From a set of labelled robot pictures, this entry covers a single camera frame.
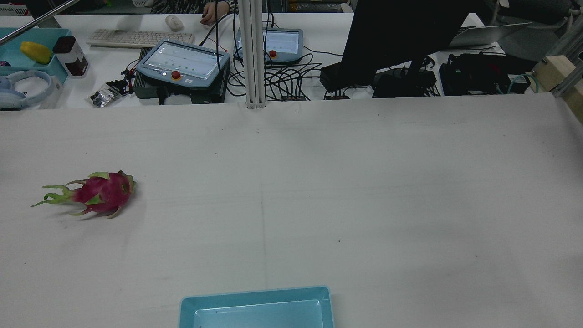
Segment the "bystander bare hand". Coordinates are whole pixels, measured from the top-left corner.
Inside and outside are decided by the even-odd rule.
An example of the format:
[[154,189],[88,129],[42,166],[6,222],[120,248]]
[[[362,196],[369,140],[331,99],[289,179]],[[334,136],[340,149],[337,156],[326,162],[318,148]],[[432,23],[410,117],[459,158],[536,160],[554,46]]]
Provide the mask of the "bystander bare hand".
[[203,8],[200,23],[206,26],[214,25],[221,17],[230,13],[231,6],[227,1],[212,1]]

